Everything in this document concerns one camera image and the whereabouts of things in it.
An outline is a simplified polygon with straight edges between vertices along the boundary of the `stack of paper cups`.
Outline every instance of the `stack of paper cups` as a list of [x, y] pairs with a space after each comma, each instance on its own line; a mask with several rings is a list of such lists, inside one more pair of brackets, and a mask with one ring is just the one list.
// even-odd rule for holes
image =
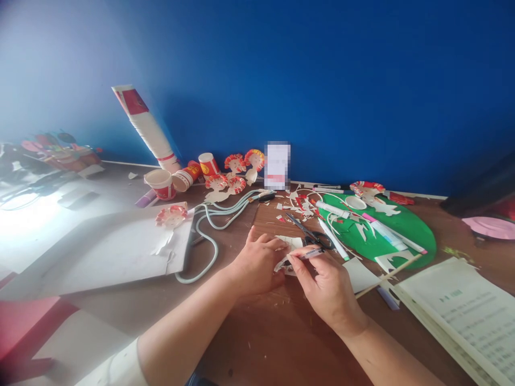
[[145, 102], [132, 85], [111, 87], [127, 113], [130, 123], [148, 146], [161, 168], [175, 173], [182, 169], [163, 130], [150, 114]]

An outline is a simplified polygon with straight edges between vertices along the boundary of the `book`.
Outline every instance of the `book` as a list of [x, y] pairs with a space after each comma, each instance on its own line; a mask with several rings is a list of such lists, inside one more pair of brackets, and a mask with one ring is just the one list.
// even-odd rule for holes
[[395, 286], [396, 295], [480, 386], [515, 385], [515, 298], [462, 259]]

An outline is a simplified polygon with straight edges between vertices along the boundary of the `left hand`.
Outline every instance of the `left hand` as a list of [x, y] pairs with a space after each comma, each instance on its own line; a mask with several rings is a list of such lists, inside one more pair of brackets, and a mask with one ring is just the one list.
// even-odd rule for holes
[[274, 267], [290, 252], [288, 243], [266, 233], [256, 237], [255, 233], [252, 226], [244, 248], [224, 269], [240, 296], [269, 292], [284, 283], [284, 272], [276, 273]]

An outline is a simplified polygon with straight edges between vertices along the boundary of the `green paper plate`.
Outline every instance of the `green paper plate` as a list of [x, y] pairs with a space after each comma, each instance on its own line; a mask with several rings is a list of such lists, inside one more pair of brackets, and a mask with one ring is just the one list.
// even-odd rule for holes
[[[339, 196], [345, 200], [348, 195], [337, 194], [336, 196]], [[431, 229], [429, 229], [425, 222], [418, 218], [418, 216], [411, 212], [409, 209], [388, 200], [386, 197], [381, 196], [381, 199], [384, 200], [387, 204], [397, 205], [396, 210], [399, 210], [401, 213], [389, 217], [384, 213], [376, 212], [376, 209], [370, 206], [367, 206], [365, 210], [353, 210], [359, 214], [367, 213], [371, 215], [375, 219], [381, 221], [384, 225], [390, 227], [396, 232], [399, 232], [404, 237], [407, 237], [428, 251], [426, 255], [422, 256], [417, 261], [406, 267], [406, 269], [416, 269], [428, 265], [435, 258], [436, 254], [436, 240]], [[336, 197], [324, 195], [323, 201], [329, 205], [347, 210], [347, 207], [343, 205]], [[327, 218], [327, 213], [328, 212], [326, 210], [320, 209], [320, 214], [322, 217]], [[345, 219], [343, 224], [339, 224], [333, 221], [333, 227], [341, 233], [340, 236], [336, 236], [346, 246], [354, 249], [360, 255], [366, 257], [369, 260], [375, 261], [374, 258], [377, 256], [398, 252], [390, 245], [389, 242], [384, 239], [383, 236], [379, 234], [379, 232], [376, 231], [376, 238], [374, 238], [368, 226], [366, 229], [364, 229], [366, 242], [363, 241], [363, 238], [359, 234], [358, 229], [355, 226], [349, 227], [349, 221], [355, 222], [350, 219]], [[361, 219], [360, 223], [364, 224], [365, 220]], [[418, 254], [418, 252], [413, 248], [409, 246], [408, 248], [413, 255]], [[392, 265], [397, 268], [405, 261], [406, 259], [403, 257], [394, 257], [392, 260]]]

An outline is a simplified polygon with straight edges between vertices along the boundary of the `right hand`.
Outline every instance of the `right hand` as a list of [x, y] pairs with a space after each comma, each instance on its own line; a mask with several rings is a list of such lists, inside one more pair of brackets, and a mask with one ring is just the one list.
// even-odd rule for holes
[[307, 246], [290, 252], [289, 261], [297, 274], [308, 301], [329, 327], [341, 338], [360, 335], [369, 325], [367, 315], [361, 310], [352, 286], [349, 273], [327, 254], [309, 259], [318, 275], [311, 276], [304, 262], [299, 259], [310, 249]]

